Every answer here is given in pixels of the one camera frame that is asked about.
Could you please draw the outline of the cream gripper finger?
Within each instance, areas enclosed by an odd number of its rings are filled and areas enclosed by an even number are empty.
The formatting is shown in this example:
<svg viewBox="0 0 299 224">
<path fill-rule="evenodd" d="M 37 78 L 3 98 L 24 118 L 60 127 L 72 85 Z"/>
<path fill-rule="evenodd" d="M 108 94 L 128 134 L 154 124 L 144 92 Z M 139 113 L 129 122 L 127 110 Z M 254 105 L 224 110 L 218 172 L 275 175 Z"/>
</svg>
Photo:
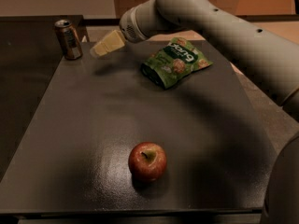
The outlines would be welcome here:
<svg viewBox="0 0 299 224">
<path fill-rule="evenodd" d="M 125 46 L 125 37 L 120 30 L 113 30 L 99 40 L 90 50 L 94 58 L 107 55 Z"/>
</svg>

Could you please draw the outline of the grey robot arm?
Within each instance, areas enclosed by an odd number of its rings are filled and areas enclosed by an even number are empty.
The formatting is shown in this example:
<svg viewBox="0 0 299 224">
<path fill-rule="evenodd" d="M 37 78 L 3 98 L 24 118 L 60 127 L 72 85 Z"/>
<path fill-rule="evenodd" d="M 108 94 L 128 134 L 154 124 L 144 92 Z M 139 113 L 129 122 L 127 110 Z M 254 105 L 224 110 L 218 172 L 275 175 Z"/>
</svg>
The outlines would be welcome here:
<svg viewBox="0 0 299 224">
<path fill-rule="evenodd" d="M 94 57 L 155 35 L 189 29 L 201 35 L 294 119 L 299 116 L 299 46 L 239 19 L 208 0 L 149 0 L 125 12 L 116 40 L 102 38 Z M 299 133 L 278 154 L 260 224 L 299 224 Z"/>
</svg>

